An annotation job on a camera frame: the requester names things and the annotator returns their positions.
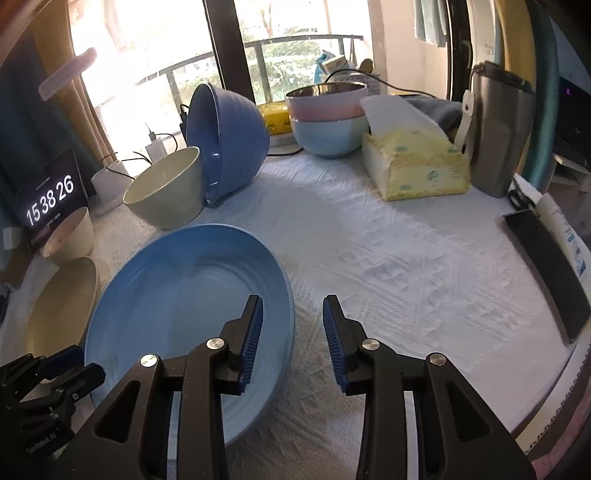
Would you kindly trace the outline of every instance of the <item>thermos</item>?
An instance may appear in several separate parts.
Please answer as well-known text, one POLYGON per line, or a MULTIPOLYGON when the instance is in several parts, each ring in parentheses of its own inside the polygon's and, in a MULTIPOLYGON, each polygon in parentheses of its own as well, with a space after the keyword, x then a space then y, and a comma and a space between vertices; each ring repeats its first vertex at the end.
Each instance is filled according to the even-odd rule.
POLYGON ((531 132, 535 94, 526 80, 494 63, 480 63, 472 73, 473 114, 465 141, 472 184, 504 197, 531 132))

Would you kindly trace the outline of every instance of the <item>table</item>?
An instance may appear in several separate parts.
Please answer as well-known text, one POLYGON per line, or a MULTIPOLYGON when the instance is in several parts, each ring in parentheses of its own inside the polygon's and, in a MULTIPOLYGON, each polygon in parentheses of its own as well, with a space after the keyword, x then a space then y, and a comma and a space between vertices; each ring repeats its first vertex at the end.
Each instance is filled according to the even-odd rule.
MULTIPOLYGON (((363 398, 345 397, 336 385, 322 326, 327 294, 337 294, 345 315, 398 353, 446 354, 514 429, 548 393, 571 348, 501 228, 498 218, 510 211, 506 200, 476 189, 384 203, 359 153, 344 160, 269 158, 251 185, 205 209, 191 224, 228 223, 253 233, 283 264, 295 300, 284 388, 228 448, 230 477, 355 477, 363 398)), ((93 223, 92 257, 103 283, 163 234, 125 206, 93 223)), ((0 329, 0 363, 24 353, 15 340, 55 271, 39 257, 31 264, 0 329)), ((411 442, 415 436, 410 425, 411 442)), ((415 458, 416 445, 409 451, 415 458)), ((409 478, 416 476, 411 464, 409 478)))

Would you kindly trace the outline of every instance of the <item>digital clock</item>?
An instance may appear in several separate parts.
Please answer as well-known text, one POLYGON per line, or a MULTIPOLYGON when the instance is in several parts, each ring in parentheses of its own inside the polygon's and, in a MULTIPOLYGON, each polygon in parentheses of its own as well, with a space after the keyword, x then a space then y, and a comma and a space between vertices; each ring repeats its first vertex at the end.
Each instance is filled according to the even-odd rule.
POLYGON ((66 150, 28 178, 18 193, 17 204, 21 225, 34 252, 69 214, 88 206, 74 151, 66 150))
POLYGON ((53 190, 47 190, 47 193, 39 198, 39 203, 35 202, 31 205, 31 208, 27 209, 27 219, 31 223, 31 226, 35 226, 45 215, 51 213, 57 202, 65 200, 68 193, 74 192, 72 175, 66 175, 63 180, 56 183, 56 192, 58 191, 59 196, 56 196, 53 190))

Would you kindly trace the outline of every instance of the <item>towel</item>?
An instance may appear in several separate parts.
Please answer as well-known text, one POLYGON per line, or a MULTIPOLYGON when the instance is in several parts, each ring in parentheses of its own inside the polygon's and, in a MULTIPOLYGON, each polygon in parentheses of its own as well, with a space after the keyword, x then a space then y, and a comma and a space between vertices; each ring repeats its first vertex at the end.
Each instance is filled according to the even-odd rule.
POLYGON ((414 36, 429 45, 447 44, 445 0, 414 0, 414 36))
POLYGON ((405 95, 402 98, 434 120, 444 132, 460 126, 462 121, 461 102, 427 98, 421 95, 405 95))

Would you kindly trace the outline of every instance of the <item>blue bowl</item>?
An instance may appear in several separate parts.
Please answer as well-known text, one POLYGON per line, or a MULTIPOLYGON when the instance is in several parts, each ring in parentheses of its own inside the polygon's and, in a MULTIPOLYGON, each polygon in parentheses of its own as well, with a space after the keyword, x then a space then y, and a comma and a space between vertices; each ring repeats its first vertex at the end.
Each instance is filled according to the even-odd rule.
POLYGON ((256 175, 269 152, 269 131, 249 99, 202 83, 189 106, 187 146, 201 150, 211 204, 256 175))
POLYGON ((295 140, 308 152, 338 158, 361 146, 363 133, 369 131, 369 124, 365 115, 327 122, 301 122, 292 118, 291 129, 295 140))
MULTIPOLYGON (((253 424, 276 395, 291 359, 295 312, 290 282, 273 253, 229 225, 197 225, 166 235, 136 254, 107 286, 90 321, 86 363, 105 369, 95 405, 146 353, 186 355, 238 318, 248 296, 264 317, 251 383, 222 396, 226 444, 253 424)), ((179 398, 173 403, 169 458, 176 458, 179 398)))

